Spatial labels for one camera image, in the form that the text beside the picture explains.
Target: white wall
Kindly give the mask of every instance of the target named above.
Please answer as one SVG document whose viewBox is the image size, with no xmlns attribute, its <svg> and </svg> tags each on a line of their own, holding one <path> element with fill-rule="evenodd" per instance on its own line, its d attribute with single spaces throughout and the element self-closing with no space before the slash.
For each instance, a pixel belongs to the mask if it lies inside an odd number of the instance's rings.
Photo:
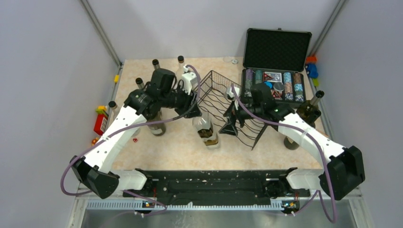
<svg viewBox="0 0 403 228">
<path fill-rule="evenodd" d="M 243 56 L 248 28 L 319 36 L 337 0 L 90 0 L 121 59 Z"/>
<path fill-rule="evenodd" d="M 317 54 L 337 141 L 362 150 L 376 227 L 401 227 L 403 2 L 347 3 Z"/>
<path fill-rule="evenodd" d="M 0 227 L 65 227 L 60 176 L 90 146 L 117 67 L 78 1 L 3 0 L 0 72 Z"/>
</svg>

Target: open case lid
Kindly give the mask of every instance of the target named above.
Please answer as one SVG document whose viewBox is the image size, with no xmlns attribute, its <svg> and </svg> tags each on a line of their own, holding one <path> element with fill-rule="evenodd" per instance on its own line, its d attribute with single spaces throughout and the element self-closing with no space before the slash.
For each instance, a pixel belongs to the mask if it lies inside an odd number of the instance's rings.
<svg viewBox="0 0 403 228">
<path fill-rule="evenodd" d="M 301 72 L 312 33 L 250 28 L 246 33 L 245 68 Z"/>
</svg>

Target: orange toy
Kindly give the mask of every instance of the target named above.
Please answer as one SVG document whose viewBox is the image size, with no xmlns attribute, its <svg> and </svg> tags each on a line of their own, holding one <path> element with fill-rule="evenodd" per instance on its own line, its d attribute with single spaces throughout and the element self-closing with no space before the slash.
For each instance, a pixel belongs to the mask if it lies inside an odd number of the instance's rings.
<svg viewBox="0 0 403 228">
<path fill-rule="evenodd" d="M 94 138 L 94 139 L 92 140 L 92 142 L 91 142 L 91 145 L 92 145 L 92 146 L 95 145 L 95 143 L 96 143 L 98 140 L 99 140 L 98 137 Z"/>
<path fill-rule="evenodd" d="M 305 61 L 305 64 L 308 64 L 308 63 L 315 64 L 316 62 L 317 62 L 316 56 L 308 56 L 307 60 Z"/>
</svg>

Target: beige table surface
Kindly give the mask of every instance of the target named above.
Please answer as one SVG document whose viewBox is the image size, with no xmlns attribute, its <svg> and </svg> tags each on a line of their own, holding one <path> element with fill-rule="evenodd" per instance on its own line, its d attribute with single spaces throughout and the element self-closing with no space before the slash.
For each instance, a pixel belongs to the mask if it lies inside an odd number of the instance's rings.
<svg viewBox="0 0 403 228">
<path fill-rule="evenodd" d="M 201 78 L 214 70 L 232 81 L 241 82 L 242 58 L 239 63 L 226 63 L 223 58 L 186 58 L 185 63 L 193 65 Z M 141 77 L 145 82 L 151 79 L 154 70 L 151 59 L 126 60 L 116 95 L 116 103 L 121 106 L 128 94 L 137 89 L 135 79 Z M 159 59 L 161 68 L 175 72 L 178 61 L 175 58 Z M 312 98 L 312 90 L 307 76 L 305 88 L 307 99 Z M 163 119 L 177 116 L 172 109 L 163 109 Z M 320 120 L 317 129 L 323 131 Z M 129 141 L 116 158 L 113 168 L 117 170 L 265 170 L 320 168 L 319 163 L 302 148 L 291 151 L 283 144 L 284 136 L 271 127 L 262 135 L 251 151 L 237 138 L 220 134 L 221 147 L 208 150 L 192 126 L 191 119 L 180 119 L 166 124 L 163 136 L 154 136 L 143 126 L 137 135 L 138 142 Z"/>
</svg>

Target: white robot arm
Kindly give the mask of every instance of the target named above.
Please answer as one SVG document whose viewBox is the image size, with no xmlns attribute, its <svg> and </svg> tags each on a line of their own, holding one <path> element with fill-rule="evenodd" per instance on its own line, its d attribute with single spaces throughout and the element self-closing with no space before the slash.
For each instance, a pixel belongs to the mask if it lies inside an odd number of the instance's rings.
<svg viewBox="0 0 403 228">
<path fill-rule="evenodd" d="M 235 92 L 239 97 L 240 91 L 238 88 L 235 88 Z M 336 200 L 342 199 L 365 180 L 363 158 L 358 148 L 354 146 L 346 148 L 335 143 L 311 127 L 311 123 L 307 123 L 307 121 L 314 122 L 320 116 L 320 111 L 310 109 L 306 113 L 309 113 L 313 118 L 305 116 L 304 120 L 288 104 L 275 101 L 271 95 L 270 88 L 263 83 L 254 85 L 251 93 L 253 103 L 246 106 L 247 110 L 259 118 L 279 123 L 272 125 L 272 127 L 299 144 L 323 167 L 317 146 L 306 134 L 309 133 L 318 142 L 325 155 L 325 163 L 329 170 Z M 237 135 L 236 121 L 238 120 L 240 126 L 243 127 L 245 120 L 251 119 L 252 116 L 245 110 L 238 108 L 239 104 L 234 99 L 235 96 L 231 88 L 227 89 L 227 97 L 234 101 L 224 114 L 228 122 L 220 129 L 220 133 Z M 283 124 L 302 129 L 303 132 L 283 126 Z M 284 175 L 284 180 L 282 181 L 286 182 L 284 185 L 289 186 L 291 189 L 323 190 L 329 194 L 328 183 L 323 169 L 291 168 Z"/>
<path fill-rule="evenodd" d="M 174 78 L 175 73 L 172 71 L 161 68 L 155 70 L 144 89 L 136 89 L 129 94 L 118 116 L 101 137 L 100 141 L 104 142 L 72 166 L 78 180 L 100 198 L 105 199 L 115 191 L 128 188 L 141 190 L 147 181 L 147 177 L 137 170 L 125 176 L 110 172 L 116 156 L 138 129 L 130 126 L 153 119 L 161 107 L 174 108 L 185 118 L 201 115 L 195 104 L 196 93 L 192 91 L 192 85 L 197 85 L 194 84 L 195 73 L 186 68 L 181 86 L 173 86 Z M 124 128 L 127 130 L 115 133 Z"/>
</svg>

